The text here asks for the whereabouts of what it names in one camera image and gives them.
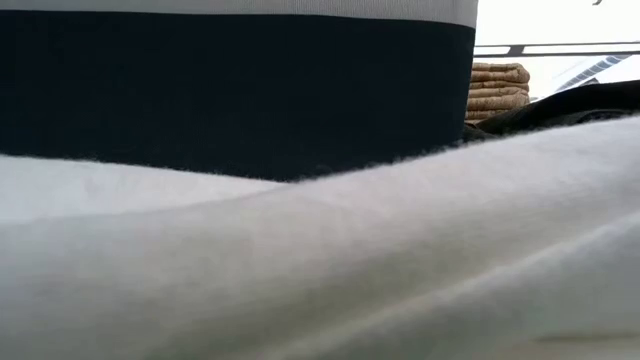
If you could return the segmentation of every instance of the black fabric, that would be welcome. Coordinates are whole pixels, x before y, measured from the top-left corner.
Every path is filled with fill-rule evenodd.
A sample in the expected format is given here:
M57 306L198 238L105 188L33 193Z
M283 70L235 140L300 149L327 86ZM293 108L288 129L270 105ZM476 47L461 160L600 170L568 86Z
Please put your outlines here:
M462 130L462 141L460 142L460 145L496 138L497 136L478 129L474 124L465 124L464 129Z
M640 81L594 84L567 90L493 116L475 124L475 127L491 136L507 136L556 126L618 119L637 111L640 111ZM475 135L474 139L469 140L477 140L478 134Z
M273 180L460 139L472 28L0 12L0 152Z

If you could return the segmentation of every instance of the white blanket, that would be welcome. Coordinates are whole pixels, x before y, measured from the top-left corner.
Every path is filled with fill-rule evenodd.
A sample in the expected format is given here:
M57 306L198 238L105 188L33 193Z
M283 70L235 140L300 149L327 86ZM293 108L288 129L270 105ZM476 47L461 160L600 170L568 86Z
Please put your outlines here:
M0 158L0 358L638 359L638 139L288 185Z

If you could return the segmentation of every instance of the white surface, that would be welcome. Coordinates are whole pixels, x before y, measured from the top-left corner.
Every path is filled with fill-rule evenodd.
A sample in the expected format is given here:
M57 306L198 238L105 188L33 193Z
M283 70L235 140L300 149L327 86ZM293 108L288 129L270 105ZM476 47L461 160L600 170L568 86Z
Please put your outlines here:
M640 1L480 0L476 45L640 40Z
M618 65L599 73L596 78L602 83L640 80L640 55L625 59Z
M0 0L0 9L334 15L475 27L477 3L478 0Z
M0 225L0 358L637 359L639 137L640 119L591 124L237 199ZM25 164L0 168L19 176L2 193L38 213L84 191L34 186L49 165Z
M157 210L237 198L280 186L221 175L1 155L0 169L8 174L0 176L0 224ZM25 197L27 193L35 196Z
M523 54L546 53L611 53L616 51L640 51L640 43L637 44L601 44L601 45L546 45L527 46Z

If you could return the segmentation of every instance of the fuzzy fabric texture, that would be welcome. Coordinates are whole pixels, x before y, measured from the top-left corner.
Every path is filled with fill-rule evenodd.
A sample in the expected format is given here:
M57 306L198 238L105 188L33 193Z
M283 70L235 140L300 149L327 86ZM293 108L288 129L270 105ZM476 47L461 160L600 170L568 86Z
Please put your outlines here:
M555 129L176 206L144 183L235 181L5 158L0 207L25 205L0 225L0 358L638 358L639 137ZM88 173L112 185L92 198ZM150 194L103 206L118 177Z
M508 87L517 87L522 90L529 92L529 84L528 83L517 83L511 81L480 81L480 82L472 82L469 84L469 89L500 89L500 88L508 88Z
M512 94L471 98L467 103L467 111L511 110L529 103L529 94Z
M469 98L486 98L492 96L503 95L529 95L528 91L521 89L517 86L494 88L494 89L471 89L469 90Z
M527 84L531 75L521 64L474 63L471 82L507 81Z
M482 120L506 113L507 111L509 110L467 110L465 113L465 122L468 124L477 124Z

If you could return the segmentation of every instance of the navy blue fabric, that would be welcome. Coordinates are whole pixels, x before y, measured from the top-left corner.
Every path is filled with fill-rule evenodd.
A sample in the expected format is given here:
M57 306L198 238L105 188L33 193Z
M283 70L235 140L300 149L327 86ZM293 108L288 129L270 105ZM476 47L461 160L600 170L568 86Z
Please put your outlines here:
M0 11L0 152L272 180L462 134L475 31L300 15Z

